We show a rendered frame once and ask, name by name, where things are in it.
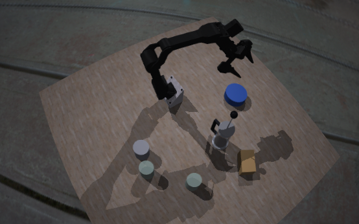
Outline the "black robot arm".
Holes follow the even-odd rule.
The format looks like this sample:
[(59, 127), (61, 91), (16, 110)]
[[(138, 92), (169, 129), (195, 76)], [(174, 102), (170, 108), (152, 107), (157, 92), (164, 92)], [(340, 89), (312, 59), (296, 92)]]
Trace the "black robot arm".
[[(167, 83), (165, 77), (159, 71), (173, 50), (198, 43), (215, 43), (219, 47), (223, 47), (230, 40), (230, 36), (233, 38), (243, 30), (244, 28), (236, 19), (226, 25), (221, 24), (221, 22), (212, 22), (202, 25), (198, 30), (193, 32), (187, 32), (171, 38), (163, 38), (157, 43), (150, 44), (140, 56), (146, 71), (152, 76), (152, 85), (158, 100), (164, 98), (168, 100), (177, 93), (172, 82)], [(159, 57), (157, 57), (154, 50), (156, 47), (160, 47), (162, 50)], [(231, 48), (227, 48), (226, 51), (231, 60), (234, 58), (243, 60), (248, 53), (247, 47), (246, 43), (240, 40), (240, 43), (237, 43), (237, 45), (232, 42)]]

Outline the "blue cylinder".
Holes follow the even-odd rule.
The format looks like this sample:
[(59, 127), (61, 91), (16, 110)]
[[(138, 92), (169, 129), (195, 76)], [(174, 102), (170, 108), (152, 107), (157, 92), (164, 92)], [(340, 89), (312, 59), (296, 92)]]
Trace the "blue cylinder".
[(224, 93), (226, 102), (237, 107), (244, 104), (247, 96), (247, 91), (240, 84), (229, 84)]

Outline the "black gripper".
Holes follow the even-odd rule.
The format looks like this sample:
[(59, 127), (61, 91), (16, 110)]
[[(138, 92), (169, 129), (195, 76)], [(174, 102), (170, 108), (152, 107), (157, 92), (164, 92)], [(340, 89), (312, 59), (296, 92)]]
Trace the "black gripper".
[[(247, 59), (249, 59), (249, 61), (251, 63), (253, 63), (253, 59), (252, 59), (252, 56), (251, 56), (251, 48), (252, 48), (252, 45), (253, 43), (249, 40), (249, 39), (243, 39), (243, 41), (246, 43), (246, 45), (248, 46), (247, 47), (247, 54), (246, 54), (246, 57)], [(231, 43), (235, 43), (234, 41), (231, 41), (229, 40), (227, 42), (227, 44), (225, 44), (223, 47), (220, 47), (219, 49), (222, 50), (225, 54), (226, 54), (226, 57), (229, 58), (226, 62), (221, 62), (220, 65), (217, 67), (218, 71), (220, 73), (231, 73), (231, 74), (234, 74), (235, 76), (241, 78), (241, 76), (236, 72), (235, 68), (231, 66), (231, 63), (233, 60), (231, 60), (231, 58), (229, 57), (226, 49), (227, 48), (231, 48)]]

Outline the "brown cube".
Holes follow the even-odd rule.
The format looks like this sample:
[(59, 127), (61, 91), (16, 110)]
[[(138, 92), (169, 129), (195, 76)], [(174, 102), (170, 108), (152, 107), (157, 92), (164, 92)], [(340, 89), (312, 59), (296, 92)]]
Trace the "brown cube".
[(237, 155), (239, 175), (253, 175), (256, 172), (254, 150), (240, 150)]

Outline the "glass french press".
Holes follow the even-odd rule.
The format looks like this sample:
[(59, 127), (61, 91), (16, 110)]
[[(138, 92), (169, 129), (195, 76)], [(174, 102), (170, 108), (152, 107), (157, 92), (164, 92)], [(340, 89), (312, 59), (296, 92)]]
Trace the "glass french press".
[[(238, 117), (238, 113), (236, 111), (232, 111), (230, 116), (232, 121)], [(222, 123), (219, 123), (217, 119), (214, 119), (213, 121), (210, 129), (215, 134), (212, 138), (212, 144), (218, 150), (223, 150), (227, 147), (228, 141), (235, 132), (235, 127), (231, 121), (224, 121)], [(214, 129), (216, 125), (219, 126), (217, 131)]]

